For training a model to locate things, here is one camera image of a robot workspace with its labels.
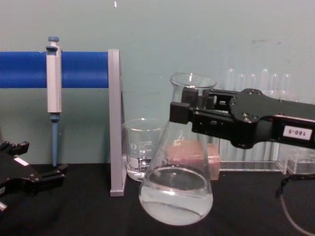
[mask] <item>blue pipe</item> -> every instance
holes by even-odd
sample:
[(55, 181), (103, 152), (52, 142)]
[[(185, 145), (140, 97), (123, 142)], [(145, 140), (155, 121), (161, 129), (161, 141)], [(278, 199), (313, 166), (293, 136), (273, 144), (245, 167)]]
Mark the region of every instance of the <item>blue pipe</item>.
[[(46, 52), (0, 52), (0, 88), (46, 88)], [(62, 52), (63, 88), (108, 88), (107, 52)]]

